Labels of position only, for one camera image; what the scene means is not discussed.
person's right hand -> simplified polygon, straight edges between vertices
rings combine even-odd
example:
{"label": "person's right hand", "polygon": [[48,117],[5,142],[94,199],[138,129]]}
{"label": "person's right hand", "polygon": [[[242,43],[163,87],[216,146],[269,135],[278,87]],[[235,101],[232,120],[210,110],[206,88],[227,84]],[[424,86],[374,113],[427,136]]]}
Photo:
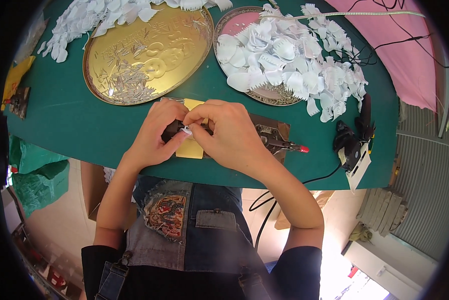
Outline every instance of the person's right hand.
{"label": "person's right hand", "polygon": [[[206,118],[213,135],[200,125]],[[258,179],[269,162],[276,162],[240,103],[208,100],[188,112],[183,124],[189,125],[197,143],[224,167]]]}

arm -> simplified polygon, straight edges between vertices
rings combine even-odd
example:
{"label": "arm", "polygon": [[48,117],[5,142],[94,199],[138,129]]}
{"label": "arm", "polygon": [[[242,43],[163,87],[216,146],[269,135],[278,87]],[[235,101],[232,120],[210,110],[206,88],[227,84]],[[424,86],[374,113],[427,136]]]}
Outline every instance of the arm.
{"label": "arm", "polygon": [[151,106],[135,141],[121,158],[104,193],[96,218],[93,245],[119,248],[138,174],[145,167],[169,159],[180,147],[188,136],[185,132],[179,132],[167,143],[163,142],[161,135],[174,120],[183,120],[187,112],[185,105],[168,99]]}
{"label": "arm", "polygon": [[[199,123],[209,118],[209,135]],[[291,230],[284,250],[299,246],[321,248],[324,219],[310,191],[266,149],[245,107],[208,100],[191,110],[183,121],[194,139],[220,165],[263,183],[276,198]]]}

black shirt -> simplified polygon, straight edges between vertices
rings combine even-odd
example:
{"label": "black shirt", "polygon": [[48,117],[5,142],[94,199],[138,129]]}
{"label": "black shirt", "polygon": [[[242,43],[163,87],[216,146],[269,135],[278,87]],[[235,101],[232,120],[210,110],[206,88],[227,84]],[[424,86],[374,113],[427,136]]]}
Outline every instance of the black shirt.
{"label": "black shirt", "polygon": [[[124,246],[119,250],[108,246],[81,249],[84,285],[89,300],[94,299],[98,292],[105,262],[117,262]],[[321,260],[319,248],[303,246],[289,249],[281,254],[267,280],[272,281],[279,299],[317,300]],[[238,276],[130,266],[119,299],[245,299]]]}

gold tray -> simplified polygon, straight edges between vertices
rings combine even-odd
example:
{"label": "gold tray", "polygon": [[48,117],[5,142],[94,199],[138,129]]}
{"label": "gold tray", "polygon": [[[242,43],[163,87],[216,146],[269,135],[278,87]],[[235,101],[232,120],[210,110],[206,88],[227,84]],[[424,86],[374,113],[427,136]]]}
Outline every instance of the gold tray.
{"label": "gold tray", "polygon": [[208,55],[214,25],[207,9],[151,8],[161,10],[149,22],[137,18],[130,25],[116,25],[86,45],[84,80],[104,102],[154,100],[182,84]]}
{"label": "gold tray", "polygon": [[[236,9],[230,10],[225,15],[222,16],[222,18],[218,21],[216,24],[216,28],[214,30],[214,38],[213,38],[213,48],[214,48],[214,54],[216,56],[216,44],[218,43],[218,37],[221,34],[229,34],[234,35],[238,32],[240,32],[242,29],[246,28],[248,24],[250,23],[258,23],[258,13],[261,13],[263,11],[263,7],[259,6],[243,6],[238,7]],[[243,14],[249,14],[254,13],[256,15],[256,18],[248,19],[242,23],[241,21],[236,21],[235,17]],[[232,22],[232,27],[236,25],[236,27],[233,28],[233,30],[227,30],[227,32],[224,32],[224,28],[227,27],[227,24],[229,22]],[[288,91],[285,88],[284,84],[280,84],[278,86],[272,86],[271,84],[264,85],[262,87],[258,87],[257,89],[254,89],[252,91],[246,92],[246,95],[250,96],[252,99],[258,100],[259,102],[273,105],[273,106],[288,106],[293,105],[295,103],[298,103],[301,101],[301,99],[296,98],[293,96],[293,92]]]}

green table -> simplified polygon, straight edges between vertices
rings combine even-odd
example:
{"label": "green table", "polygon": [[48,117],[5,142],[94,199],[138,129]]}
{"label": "green table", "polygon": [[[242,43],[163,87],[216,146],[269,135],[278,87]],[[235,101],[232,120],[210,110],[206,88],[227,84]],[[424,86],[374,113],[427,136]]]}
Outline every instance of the green table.
{"label": "green table", "polygon": [[[279,1],[283,14],[301,15],[300,5]],[[48,28],[38,46],[52,36],[51,29],[70,0],[55,0],[44,10],[50,18]],[[247,5],[263,6],[265,1],[233,0],[234,8]],[[336,11],[328,3],[317,0],[322,12]],[[210,10],[214,23],[226,13],[213,7]],[[365,39],[344,17],[334,17],[348,33],[353,45],[364,46]],[[12,115],[6,108],[10,133],[45,149],[93,164],[116,168],[123,153],[132,144],[152,102],[117,106],[97,99],[86,87],[82,73],[83,50],[87,36],[72,41],[68,57],[56,63],[48,54],[37,55],[33,66],[25,75],[22,86],[31,87],[27,116],[24,120]],[[363,72],[369,85],[366,91],[372,97],[372,119],[376,121],[372,163],[360,182],[359,188],[387,186],[396,151],[396,126],[398,123],[398,98],[391,78],[379,61],[365,66]],[[288,153],[285,166],[299,180],[322,177],[333,171],[337,155],[332,151],[336,122],[322,123],[320,114],[310,117],[306,102],[277,107],[262,104],[240,93],[226,83],[213,50],[201,67],[180,87],[169,93],[172,97],[197,100],[222,99],[244,104],[250,113],[291,124],[290,139],[309,147],[309,153]],[[354,128],[358,116],[357,100],[350,97],[346,112],[339,117]],[[161,165],[151,166],[142,174],[225,186],[263,188],[258,181],[218,165],[213,159],[187,159],[173,157]],[[344,170],[333,176],[307,184],[312,190],[349,189]]]}

